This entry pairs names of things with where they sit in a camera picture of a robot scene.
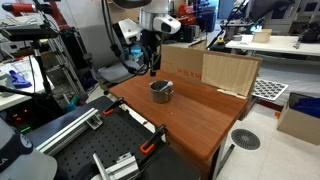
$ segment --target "floor drain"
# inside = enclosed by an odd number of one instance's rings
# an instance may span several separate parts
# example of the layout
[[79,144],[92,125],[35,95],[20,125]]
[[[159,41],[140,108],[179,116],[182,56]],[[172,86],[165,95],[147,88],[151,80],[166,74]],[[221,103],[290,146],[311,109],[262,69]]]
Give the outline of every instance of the floor drain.
[[245,129],[236,129],[232,131],[231,138],[234,143],[247,150],[255,150],[260,147],[259,138]]

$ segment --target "plastic container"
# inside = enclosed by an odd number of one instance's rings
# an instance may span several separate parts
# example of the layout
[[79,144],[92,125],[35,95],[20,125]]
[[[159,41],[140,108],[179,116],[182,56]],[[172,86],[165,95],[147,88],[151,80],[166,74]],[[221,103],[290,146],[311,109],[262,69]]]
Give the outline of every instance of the plastic container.
[[156,103],[166,103],[171,100],[171,96],[173,93],[172,86],[166,88],[163,91],[159,91],[161,88],[166,86],[169,81],[162,80],[162,81],[154,81],[150,83],[150,90],[152,93],[152,99]]

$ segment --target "chair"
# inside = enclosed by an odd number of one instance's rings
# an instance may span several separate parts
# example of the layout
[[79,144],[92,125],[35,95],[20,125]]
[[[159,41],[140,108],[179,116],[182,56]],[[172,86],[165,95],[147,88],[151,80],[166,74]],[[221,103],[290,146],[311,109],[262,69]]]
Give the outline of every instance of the chair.
[[[111,43],[108,39],[104,24],[79,28],[79,32],[88,52],[84,57],[87,61],[91,60],[92,69],[97,79],[102,78],[104,81],[110,83],[121,83],[133,77],[133,74],[128,72],[111,51]],[[113,36],[116,44],[121,48],[119,39],[114,31]],[[127,60],[125,63],[136,69],[140,67],[140,65],[134,61]]]

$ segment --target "wooden table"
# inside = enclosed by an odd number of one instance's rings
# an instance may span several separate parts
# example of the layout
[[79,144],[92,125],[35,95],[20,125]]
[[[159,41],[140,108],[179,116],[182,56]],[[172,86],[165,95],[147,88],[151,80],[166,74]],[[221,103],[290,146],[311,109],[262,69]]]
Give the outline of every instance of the wooden table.
[[[170,102],[152,101],[149,83],[156,80],[173,82],[174,94]],[[165,124],[168,136],[180,145],[180,150],[202,162],[216,152],[248,102],[203,83],[161,71],[156,77],[134,77],[111,88],[110,92],[118,98],[124,97],[128,106],[156,127]]]

